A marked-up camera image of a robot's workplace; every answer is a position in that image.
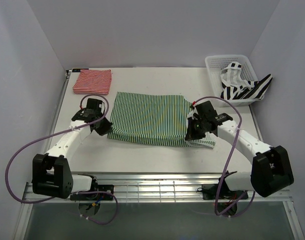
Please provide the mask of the red white striped tank top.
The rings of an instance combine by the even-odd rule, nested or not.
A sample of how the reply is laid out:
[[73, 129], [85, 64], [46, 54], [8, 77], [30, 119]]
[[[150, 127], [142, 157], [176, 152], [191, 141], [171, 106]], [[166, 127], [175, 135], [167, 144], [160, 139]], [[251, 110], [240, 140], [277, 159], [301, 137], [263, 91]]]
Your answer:
[[74, 94], [108, 95], [112, 84], [112, 71], [81, 69], [72, 87]]

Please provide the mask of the black white striped tank top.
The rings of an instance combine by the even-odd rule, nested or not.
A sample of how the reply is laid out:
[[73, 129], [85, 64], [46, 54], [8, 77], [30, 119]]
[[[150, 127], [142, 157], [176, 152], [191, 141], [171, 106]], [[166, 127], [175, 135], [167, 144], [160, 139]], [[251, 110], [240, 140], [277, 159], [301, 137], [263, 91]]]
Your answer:
[[237, 61], [221, 70], [220, 97], [224, 100], [261, 100], [272, 83], [273, 76], [268, 74], [262, 80], [250, 81], [242, 79], [241, 73], [242, 65]]

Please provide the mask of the green white striped tank top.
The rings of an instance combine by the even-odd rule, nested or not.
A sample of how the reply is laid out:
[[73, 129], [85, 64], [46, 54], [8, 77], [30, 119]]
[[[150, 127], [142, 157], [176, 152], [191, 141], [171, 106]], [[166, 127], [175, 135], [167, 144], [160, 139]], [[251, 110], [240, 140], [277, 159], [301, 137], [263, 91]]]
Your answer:
[[141, 145], [213, 149], [216, 142], [208, 133], [199, 140], [185, 140], [190, 105], [182, 95], [118, 92], [108, 138]]

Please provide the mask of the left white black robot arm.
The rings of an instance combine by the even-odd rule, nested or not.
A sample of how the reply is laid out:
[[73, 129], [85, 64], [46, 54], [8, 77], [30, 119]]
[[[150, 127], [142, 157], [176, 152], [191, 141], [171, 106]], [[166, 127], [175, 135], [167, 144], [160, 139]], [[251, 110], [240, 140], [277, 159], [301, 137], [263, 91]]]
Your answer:
[[98, 196], [99, 188], [90, 175], [72, 174], [70, 161], [83, 141], [96, 132], [104, 136], [112, 131], [112, 123], [106, 118], [106, 106], [102, 100], [89, 98], [71, 118], [67, 131], [44, 154], [36, 154], [32, 161], [32, 190], [34, 194], [66, 199], [81, 192], [88, 200]]

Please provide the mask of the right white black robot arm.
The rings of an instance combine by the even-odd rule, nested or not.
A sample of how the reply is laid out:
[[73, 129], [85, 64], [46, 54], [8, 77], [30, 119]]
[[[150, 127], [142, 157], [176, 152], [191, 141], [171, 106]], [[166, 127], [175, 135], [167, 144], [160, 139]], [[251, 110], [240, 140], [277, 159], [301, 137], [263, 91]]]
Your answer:
[[217, 189], [225, 199], [237, 191], [253, 191], [268, 197], [294, 183], [293, 171], [287, 150], [282, 146], [270, 146], [242, 130], [233, 118], [219, 114], [210, 101], [193, 103], [187, 117], [185, 140], [200, 140], [207, 133], [231, 144], [251, 164], [250, 172], [224, 173]]

